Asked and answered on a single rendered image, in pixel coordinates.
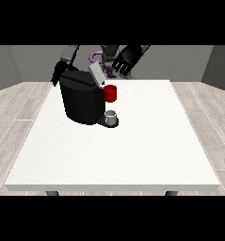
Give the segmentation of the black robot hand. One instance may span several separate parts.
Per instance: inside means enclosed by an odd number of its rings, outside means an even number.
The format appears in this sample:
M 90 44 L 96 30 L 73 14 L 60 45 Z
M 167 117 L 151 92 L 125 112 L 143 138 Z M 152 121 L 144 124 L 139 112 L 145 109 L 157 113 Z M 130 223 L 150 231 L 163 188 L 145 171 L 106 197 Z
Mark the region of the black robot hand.
M 127 45 L 113 62 L 112 68 L 114 72 L 127 76 L 141 57 L 142 48 L 140 45 Z
M 55 69 L 52 75 L 51 82 L 53 83 L 53 86 L 55 87 L 58 83 L 61 74 L 63 74 L 65 71 L 77 71 L 77 68 L 74 67 L 72 64 L 67 64 L 65 61 L 58 61 L 58 63 L 55 65 Z

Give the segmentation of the black coffee machine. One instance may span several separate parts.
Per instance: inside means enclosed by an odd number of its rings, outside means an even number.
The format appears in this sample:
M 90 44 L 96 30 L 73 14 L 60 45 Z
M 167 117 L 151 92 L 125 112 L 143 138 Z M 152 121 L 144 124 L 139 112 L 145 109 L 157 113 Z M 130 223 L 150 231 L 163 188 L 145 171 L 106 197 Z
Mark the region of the black coffee machine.
M 101 124 L 107 128 L 119 125 L 105 123 L 104 87 L 99 87 L 92 74 L 84 71 L 67 70 L 61 74 L 59 85 L 65 113 L 69 119 L 80 124 Z

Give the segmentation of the pale grey machine lid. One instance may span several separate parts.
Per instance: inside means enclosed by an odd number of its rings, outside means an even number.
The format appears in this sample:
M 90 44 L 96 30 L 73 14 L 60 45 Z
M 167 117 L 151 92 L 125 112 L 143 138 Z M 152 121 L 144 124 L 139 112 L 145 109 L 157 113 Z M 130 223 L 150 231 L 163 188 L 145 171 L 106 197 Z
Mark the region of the pale grey machine lid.
M 103 70 L 98 62 L 94 62 L 88 66 L 88 70 L 92 74 L 96 84 L 100 86 L 106 79 Z

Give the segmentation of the red pod holder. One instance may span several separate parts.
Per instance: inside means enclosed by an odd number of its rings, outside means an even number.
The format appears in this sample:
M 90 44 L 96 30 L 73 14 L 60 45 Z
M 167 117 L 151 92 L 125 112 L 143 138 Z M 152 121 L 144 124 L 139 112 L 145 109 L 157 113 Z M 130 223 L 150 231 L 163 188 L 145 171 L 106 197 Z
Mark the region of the red pod holder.
M 114 85 L 106 85 L 104 87 L 104 100 L 113 103 L 117 100 L 117 87 Z

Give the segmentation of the small grey cup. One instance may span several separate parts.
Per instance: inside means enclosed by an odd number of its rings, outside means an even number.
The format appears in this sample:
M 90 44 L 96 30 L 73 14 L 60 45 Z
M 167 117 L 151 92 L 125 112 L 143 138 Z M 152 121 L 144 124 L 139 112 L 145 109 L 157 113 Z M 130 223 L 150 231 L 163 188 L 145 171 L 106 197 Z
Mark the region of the small grey cup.
M 114 110 L 107 110 L 104 113 L 105 116 L 105 123 L 108 125 L 113 125 L 117 121 L 117 114 Z

